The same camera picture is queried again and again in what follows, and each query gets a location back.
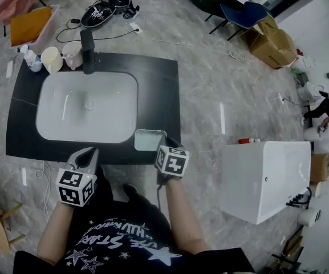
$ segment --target soap bottle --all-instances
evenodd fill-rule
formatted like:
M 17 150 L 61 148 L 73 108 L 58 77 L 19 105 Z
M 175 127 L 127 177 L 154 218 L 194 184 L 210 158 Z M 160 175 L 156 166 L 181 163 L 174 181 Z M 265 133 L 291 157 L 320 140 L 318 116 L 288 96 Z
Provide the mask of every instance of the soap bottle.
M 26 61 L 26 64 L 32 72 L 39 72 L 41 70 L 43 63 L 33 51 L 29 50 L 28 45 L 23 45 L 20 49 L 20 52 L 24 54 L 23 57 Z

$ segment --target blue chair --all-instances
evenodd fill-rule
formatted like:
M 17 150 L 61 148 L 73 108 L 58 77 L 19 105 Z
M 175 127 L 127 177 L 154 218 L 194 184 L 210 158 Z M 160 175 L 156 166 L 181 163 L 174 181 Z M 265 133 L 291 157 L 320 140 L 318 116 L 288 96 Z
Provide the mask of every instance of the blue chair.
M 242 11 L 234 10 L 224 4 L 220 4 L 220 7 L 226 19 L 217 27 L 215 27 L 210 32 L 210 34 L 216 31 L 219 27 L 224 27 L 228 22 L 231 22 L 239 26 L 239 29 L 235 32 L 235 34 L 228 38 L 228 41 L 231 40 L 234 36 L 236 36 L 241 30 L 251 29 L 258 22 L 265 19 L 268 15 L 266 9 L 261 4 L 254 2 L 245 2 L 244 9 Z M 208 21 L 211 16 L 213 16 L 213 14 L 207 17 L 205 21 Z

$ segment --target sink drain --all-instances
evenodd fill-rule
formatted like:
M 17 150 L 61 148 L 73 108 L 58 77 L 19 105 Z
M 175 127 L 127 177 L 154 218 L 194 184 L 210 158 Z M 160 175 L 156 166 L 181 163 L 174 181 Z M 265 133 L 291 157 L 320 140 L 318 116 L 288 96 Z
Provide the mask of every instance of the sink drain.
M 93 110 L 95 107 L 95 103 L 91 100 L 87 100 L 85 103 L 84 103 L 84 108 L 87 110 L 87 111 L 91 111 Z

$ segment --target small cup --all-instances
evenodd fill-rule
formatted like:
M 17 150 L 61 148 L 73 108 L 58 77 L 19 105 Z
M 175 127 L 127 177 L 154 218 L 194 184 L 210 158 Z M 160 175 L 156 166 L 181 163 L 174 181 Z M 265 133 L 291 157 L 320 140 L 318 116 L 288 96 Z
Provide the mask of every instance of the small cup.
M 63 59 L 66 60 L 70 69 L 75 70 L 83 64 L 82 44 L 80 42 L 70 42 L 63 47 Z
M 63 58 L 56 47 L 45 49 L 41 55 L 41 62 L 50 74 L 58 72 L 63 66 Z

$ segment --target white box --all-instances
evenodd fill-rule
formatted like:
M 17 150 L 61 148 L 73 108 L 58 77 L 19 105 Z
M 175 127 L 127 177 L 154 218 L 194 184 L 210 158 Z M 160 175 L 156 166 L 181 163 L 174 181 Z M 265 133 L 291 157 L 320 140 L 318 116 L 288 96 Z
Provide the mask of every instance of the white box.
M 310 182 L 310 142 L 226 146 L 220 210 L 259 224 L 286 207 Z

